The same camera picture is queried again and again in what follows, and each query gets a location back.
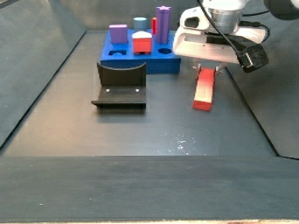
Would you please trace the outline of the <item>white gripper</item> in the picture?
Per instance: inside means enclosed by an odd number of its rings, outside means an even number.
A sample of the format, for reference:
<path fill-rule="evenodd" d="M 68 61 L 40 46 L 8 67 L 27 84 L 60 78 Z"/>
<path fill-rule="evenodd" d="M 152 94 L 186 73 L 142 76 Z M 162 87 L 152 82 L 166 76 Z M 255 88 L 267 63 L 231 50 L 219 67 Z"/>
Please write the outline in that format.
<path fill-rule="evenodd" d="M 239 49 L 246 44 L 261 44 L 267 36 L 263 28 L 241 25 L 243 6 L 206 6 L 210 18 L 226 37 Z M 222 61 L 215 67 L 215 74 L 223 74 L 229 63 L 239 63 L 238 56 L 230 43 L 218 34 L 209 21 L 202 8 L 194 7 L 182 13 L 180 26 L 174 36 L 172 51 L 176 55 L 186 57 Z M 202 64 L 192 66 L 199 77 Z"/>

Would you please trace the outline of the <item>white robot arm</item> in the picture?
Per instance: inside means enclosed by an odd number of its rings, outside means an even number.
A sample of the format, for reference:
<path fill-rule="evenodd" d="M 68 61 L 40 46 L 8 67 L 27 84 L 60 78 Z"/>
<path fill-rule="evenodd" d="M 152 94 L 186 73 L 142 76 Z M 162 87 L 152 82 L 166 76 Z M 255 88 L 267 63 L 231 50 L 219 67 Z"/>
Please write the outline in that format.
<path fill-rule="evenodd" d="M 246 73 L 269 63 L 262 46 L 270 36 L 258 24 L 242 22 L 251 0 L 199 0 L 199 6 L 180 16 L 174 36 L 176 55 L 219 62 L 237 63 Z"/>

